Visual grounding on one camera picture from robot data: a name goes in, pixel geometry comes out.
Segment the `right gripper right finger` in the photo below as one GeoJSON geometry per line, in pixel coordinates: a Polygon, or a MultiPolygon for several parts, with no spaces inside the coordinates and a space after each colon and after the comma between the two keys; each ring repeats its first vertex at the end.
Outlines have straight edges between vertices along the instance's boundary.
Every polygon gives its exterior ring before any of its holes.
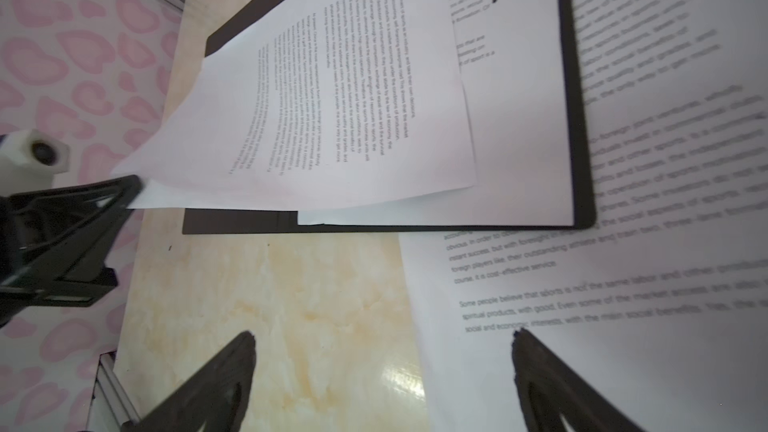
{"type": "Polygon", "coordinates": [[[529,330],[513,334],[511,360],[529,431],[640,429],[529,330]]]}

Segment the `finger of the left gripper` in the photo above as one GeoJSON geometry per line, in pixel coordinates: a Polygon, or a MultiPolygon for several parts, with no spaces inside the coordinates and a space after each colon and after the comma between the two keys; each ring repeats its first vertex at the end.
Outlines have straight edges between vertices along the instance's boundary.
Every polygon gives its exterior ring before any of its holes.
{"type": "Polygon", "coordinates": [[[118,287],[106,258],[143,189],[136,175],[1,199],[1,325],[30,307],[87,308],[118,287]]]}

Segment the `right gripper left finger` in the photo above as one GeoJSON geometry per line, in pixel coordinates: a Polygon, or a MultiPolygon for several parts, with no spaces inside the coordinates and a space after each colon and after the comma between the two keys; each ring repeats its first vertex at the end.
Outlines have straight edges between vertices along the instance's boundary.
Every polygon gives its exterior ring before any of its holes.
{"type": "Polygon", "coordinates": [[[250,398],[257,351],[243,331],[147,416],[124,431],[238,432],[250,398]]]}

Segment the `blue black file folder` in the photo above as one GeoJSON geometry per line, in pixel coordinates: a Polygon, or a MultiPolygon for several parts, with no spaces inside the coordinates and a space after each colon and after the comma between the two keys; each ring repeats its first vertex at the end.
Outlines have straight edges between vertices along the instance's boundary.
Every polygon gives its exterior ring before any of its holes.
{"type": "MultiPolygon", "coordinates": [[[[251,0],[206,41],[207,56],[223,47],[238,33],[284,0],[251,0]]],[[[571,154],[573,223],[571,225],[513,225],[508,219],[500,225],[301,225],[293,211],[186,209],[184,235],[218,234],[301,234],[301,233],[395,233],[444,231],[533,231],[585,230],[597,220],[584,101],[581,88],[577,41],[571,0],[559,0],[560,43],[565,81],[565,103],[571,154]]]]}

